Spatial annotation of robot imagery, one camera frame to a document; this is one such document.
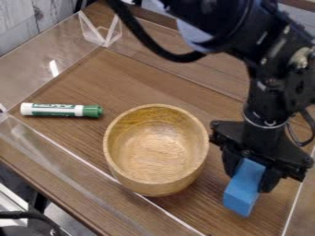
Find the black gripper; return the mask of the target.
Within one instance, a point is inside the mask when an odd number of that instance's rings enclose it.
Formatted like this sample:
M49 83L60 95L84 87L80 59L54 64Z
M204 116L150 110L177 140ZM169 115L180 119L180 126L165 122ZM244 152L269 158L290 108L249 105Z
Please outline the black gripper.
M264 165L258 192L269 193L281 178L290 177L301 182L313 161L301 150L315 139L315 120L306 111L300 112L310 129L310 138L298 141L289 124L266 129L256 127L246 120L210 121L210 142L221 149L224 171L232 177L237 171L242 158L249 158Z

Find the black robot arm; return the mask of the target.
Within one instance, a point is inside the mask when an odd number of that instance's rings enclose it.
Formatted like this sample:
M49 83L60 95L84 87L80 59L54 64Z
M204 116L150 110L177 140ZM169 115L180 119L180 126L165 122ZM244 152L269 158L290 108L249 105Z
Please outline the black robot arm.
M282 178L301 182L313 161L301 150L289 119L305 119L315 139L315 38L276 0L160 0L177 19L186 42L202 53L226 53L249 76L242 120L210 121L210 142L222 151L225 173L250 159L265 167L257 190L268 193Z

